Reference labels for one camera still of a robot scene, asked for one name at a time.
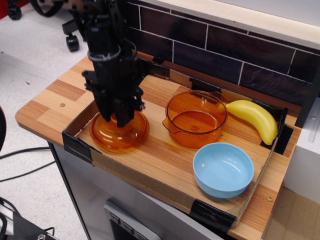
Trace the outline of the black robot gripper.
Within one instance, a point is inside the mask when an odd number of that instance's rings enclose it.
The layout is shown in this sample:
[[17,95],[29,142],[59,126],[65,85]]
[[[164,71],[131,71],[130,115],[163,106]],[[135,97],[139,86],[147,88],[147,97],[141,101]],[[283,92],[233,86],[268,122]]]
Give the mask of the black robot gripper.
[[143,80],[137,48],[133,43],[89,43],[88,59],[94,70],[86,70],[86,88],[93,93],[95,103],[104,120],[115,114],[117,126],[123,128],[142,111]]

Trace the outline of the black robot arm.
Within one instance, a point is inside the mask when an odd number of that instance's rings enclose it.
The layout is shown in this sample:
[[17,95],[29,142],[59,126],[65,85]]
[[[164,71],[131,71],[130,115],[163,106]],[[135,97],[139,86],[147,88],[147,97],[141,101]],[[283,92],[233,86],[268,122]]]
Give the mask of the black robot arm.
[[142,111],[144,79],[135,44],[127,39],[127,22],[115,0],[55,0],[44,12],[38,0],[31,5],[42,16],[51,17],[62,7],[70,10],[75,25],[87,42],[87,56],[94,70],[83,71],[86,89],[91,91],[102,117],[109,122],[115,116],[119,128]]

